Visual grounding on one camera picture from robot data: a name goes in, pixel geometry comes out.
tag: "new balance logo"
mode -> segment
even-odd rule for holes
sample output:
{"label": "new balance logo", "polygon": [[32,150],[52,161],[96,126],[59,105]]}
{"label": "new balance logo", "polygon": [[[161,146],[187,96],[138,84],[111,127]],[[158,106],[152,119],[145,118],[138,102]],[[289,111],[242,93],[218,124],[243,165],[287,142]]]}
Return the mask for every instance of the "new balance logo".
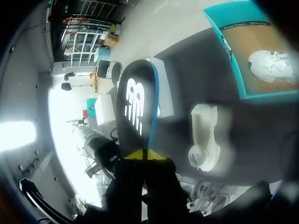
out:
{"label": "new balance logo", "polygon": [[133,126],[142,135],[142,123],[139,117],[143,116],[144,109],[144,88],[141,83],[130,78],[127,83],[126,100],[130,103],[125,106],[125,116],[132,122]]}

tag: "white shoe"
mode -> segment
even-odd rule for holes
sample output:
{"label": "white shoe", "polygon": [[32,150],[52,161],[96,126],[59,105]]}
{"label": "white shoe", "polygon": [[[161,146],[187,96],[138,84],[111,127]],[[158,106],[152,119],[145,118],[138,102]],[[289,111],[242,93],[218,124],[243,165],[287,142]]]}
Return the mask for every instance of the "white shoe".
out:
{"label": "white shoe", "polygon": [[250,55],[248,61],[251,63],[251,72],[266,83],[273,83],[276,78],[284,78],[295,84],[295,75],[287,54],[259,50]]}

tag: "teal shoe box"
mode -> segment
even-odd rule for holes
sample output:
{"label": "teal shoe box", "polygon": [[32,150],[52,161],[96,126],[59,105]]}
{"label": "teal shoe box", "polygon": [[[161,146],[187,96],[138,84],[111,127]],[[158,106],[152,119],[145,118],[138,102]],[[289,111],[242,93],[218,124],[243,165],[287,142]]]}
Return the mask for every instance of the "teal shoe box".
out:
{"label": "teal shoe box", "polygon": [[203,11],[228,55],[240,99],[263,103],[299,99],[298,84],[279,78],[266,83],[250,70],[248,58],[256,51],[286,53],[282,38],[254,2],[228,2]]}
{"label": "teal shoe box", "polygon": [[94,109],[94,105],[95,105],[95,102],[97,101],[96,98],[90,98],[87,100],[87,113],[88,113],[88,116],[90,118],[95,118],[96,115],[95,115],[95,109]]}

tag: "chair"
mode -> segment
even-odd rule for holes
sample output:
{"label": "chair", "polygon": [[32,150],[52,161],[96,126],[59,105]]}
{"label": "chair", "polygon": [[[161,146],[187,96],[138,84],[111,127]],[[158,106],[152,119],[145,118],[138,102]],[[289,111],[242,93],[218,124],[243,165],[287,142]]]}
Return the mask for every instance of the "chair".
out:
{"label": "chair", "polygon": [[122,74],[122,64],[120,62],[100,59],[97,66],[97,77],[112,79],[114,85],[120,79]]}

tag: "window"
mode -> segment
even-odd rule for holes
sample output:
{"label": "window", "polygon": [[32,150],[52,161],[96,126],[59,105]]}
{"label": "window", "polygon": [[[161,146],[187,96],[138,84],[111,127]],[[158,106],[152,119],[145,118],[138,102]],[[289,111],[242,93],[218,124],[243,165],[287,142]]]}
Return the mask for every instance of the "window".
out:
{"label": "window", "polygon": [[36,139],[36,129],[31,122],[0,123],[0,152],[19,148]]}

